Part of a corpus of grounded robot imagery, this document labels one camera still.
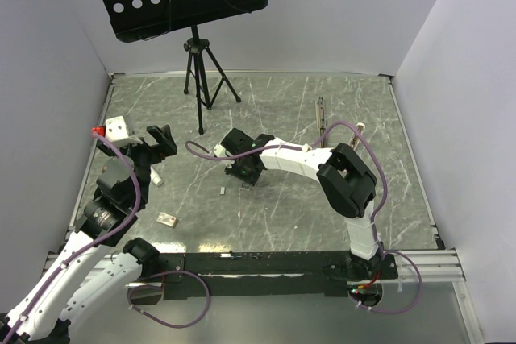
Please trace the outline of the small staple box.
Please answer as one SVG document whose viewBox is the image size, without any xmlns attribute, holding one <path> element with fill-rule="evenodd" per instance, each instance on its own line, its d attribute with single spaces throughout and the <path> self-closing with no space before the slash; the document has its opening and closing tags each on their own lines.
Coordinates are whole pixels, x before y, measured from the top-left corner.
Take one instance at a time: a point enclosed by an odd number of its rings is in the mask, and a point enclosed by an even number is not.
<svg viewBox="0 0 516 344">
<path fill-rule="evenodd" d="M 156 221 L 164 226 L 174 228 L 177 224 L 177 218 L 173 215 L 160 212 Z"/>
</svg>

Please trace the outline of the beige stapler top part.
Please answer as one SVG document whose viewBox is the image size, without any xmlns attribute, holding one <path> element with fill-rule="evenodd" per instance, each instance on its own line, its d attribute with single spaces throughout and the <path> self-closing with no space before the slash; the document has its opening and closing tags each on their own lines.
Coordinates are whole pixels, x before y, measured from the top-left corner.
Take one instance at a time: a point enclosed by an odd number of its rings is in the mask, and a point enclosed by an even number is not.
<svg viewBox="0 0 516 344">
<path fill-rule="evenodd" d="M 356 131 L 362 135 L 364 133 L 364 130 L 365 130 L 365 124 L 362 122 L 358 122 L 356 124 Z M 353 135 L 350 139 L 350 142 L 349 142 L 349 146 L 351 147 L 351 149 L 353 151 L 356 151 L 359 144 L 360 144 L 360 137 L 356 133 L 353 133 Z"/>
</svg>

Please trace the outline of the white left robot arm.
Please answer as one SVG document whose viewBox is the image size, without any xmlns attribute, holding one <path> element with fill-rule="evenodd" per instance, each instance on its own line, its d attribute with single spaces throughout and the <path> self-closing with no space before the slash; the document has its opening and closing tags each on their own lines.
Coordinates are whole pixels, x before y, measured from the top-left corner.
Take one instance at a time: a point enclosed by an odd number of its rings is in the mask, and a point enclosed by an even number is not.
<svg viewBox="0 0 516 344">
<path fill-rule="evenodd" d="M 131 240 L 93 279 L 88 277 L 148 203 L 152 165 L 177 153 L 169 126 L 149 126 L 147 132 L 155 144 L 130 135 L 124 124 L 107 124 L 103 131 L 93 133 L 98 149 L 109 157 L 97 178 L 93 199 L 51 267 L 2 316 L 3 343 L 68 343 L 117 288 L 156 277 L 159 252 L 141 238 Z"/>
</svg>

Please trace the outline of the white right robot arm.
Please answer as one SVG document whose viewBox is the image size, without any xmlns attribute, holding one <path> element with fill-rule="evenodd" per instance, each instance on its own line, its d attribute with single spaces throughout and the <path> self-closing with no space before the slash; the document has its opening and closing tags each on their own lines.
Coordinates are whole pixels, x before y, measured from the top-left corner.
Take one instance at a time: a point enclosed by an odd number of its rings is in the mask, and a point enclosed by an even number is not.
<svg viewBox="0 0 516 344">
<path fill-rule="evenodd" d="M 361 278 L 376 273 L 381 261 L 372 211 L 377 179 L 347 144 L 313 148 L 289 143 L 272 135 L 251 138 L 232 129 L 214 148 L 226 161 L 225 173 L 246 184 L 256 184 L 265 170 L 290 172 L 320 183 L 330 207 L 343 216 L 350 238 L 352 269 Z"/>
</svg>

